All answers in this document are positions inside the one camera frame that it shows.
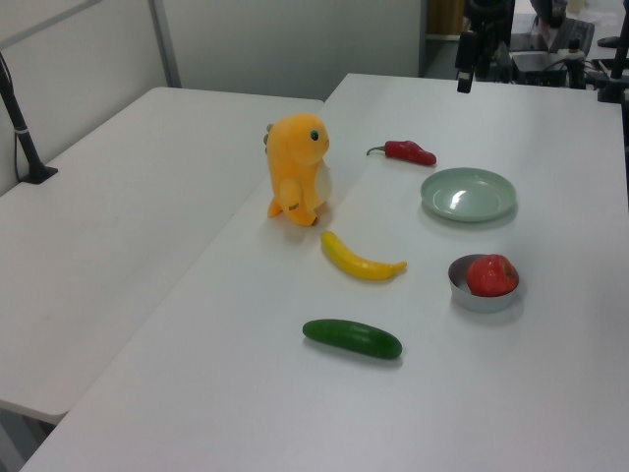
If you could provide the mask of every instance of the toy cucumber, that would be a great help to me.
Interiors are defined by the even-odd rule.
[[[402,344],[392,334],[368,324],[345,320],[314,320],[304,324],[304,336],[379,359],[396,359]]]

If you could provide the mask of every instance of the stuffed animal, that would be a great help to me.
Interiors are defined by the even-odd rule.
[[[316,224],[315,209],[329,198],[331,181],[323,156],[330,141],[323,122],[312,113],[282,118],[264,137],[273,200],[268,217],[282,211],[295,224]]]

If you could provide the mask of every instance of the ceramic plate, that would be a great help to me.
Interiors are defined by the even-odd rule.
[[[456,221],[488,221],[515,206],[513,185],[482,169],[459,167],[432,174],[422,185],[422,199],[435,213]]]

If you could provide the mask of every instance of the yellow banana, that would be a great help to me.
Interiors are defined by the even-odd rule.
[[[352,253],[331,231],[321,233],[321,248],[341,270],[366,280],[385,280],[406,268],[406,263],[377,263]]]

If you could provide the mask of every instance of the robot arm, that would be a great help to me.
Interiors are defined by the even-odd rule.
[[[455,67],[458,91],[469,93],[475,74],[484,78],[501,43],[511,34],[515,0],[466,0],[463,15],[470,29],[461,33]]]

